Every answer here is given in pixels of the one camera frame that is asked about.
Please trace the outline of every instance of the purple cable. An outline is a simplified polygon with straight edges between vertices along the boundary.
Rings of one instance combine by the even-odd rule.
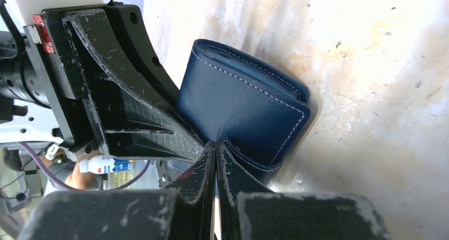
[[[48,168],[44,165],[42,160],[39,158],[39,155],[37,155],[36,152],[33,150],[33,148],[31,148],[27,143],[25,143],[25,142],[17,142],[17,144],[21,145],[30,154],[30,156],[33,158],[34,162],[36,162],[38,167],[54,183],[60,185],[61,187],[65,188],[67,190],[78,190],[76,188],[73,188],[73,187],[70,187],[70,186],[66,185],[63,181],[59,180],[55,175],[53,175],[48,170]],[[126,184],[124,184],[122,186],[119,186],[117,188],[114,188],[113,190],[121,190],[121,189],[124,189],[124,188],[132,185],[133,183],[135,183],[145,173],[145,171],[148,169],[149,165],[150,165],[150,161],[147,161],[147,164],[145,164],[145,167],[143,168],[143,170],[138,175],[136,175],[136,177],[134,177],[132,180],[130,180]]]

